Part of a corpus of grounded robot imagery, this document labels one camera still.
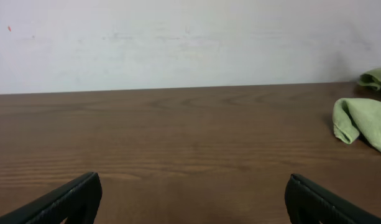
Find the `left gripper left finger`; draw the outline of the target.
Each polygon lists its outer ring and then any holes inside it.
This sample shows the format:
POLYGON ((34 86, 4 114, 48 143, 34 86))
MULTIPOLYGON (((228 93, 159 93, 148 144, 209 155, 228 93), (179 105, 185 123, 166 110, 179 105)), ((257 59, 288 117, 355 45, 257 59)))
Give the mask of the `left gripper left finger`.
POLYGON ((93 224, 102 198, 96 172, 87 172, 0 217, 0 224, 93 224))

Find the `light green cloth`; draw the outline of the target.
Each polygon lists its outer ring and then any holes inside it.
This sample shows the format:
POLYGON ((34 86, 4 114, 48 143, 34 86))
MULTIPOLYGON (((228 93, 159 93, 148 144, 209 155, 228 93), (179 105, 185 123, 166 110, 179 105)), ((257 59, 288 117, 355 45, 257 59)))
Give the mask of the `light green cloth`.
POLYGON ((381 152, 381 101, 341 98, 333 107, 333 133, 346 144, 360 135, 381 152))

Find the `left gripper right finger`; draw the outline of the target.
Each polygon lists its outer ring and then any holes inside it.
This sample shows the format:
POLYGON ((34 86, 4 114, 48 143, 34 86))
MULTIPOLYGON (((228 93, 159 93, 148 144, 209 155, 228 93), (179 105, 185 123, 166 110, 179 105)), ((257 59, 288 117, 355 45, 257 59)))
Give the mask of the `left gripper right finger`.
POLYGON ((287 182, 285 205, 292 224, 381 224, 381 218, 300 174, 287 182))

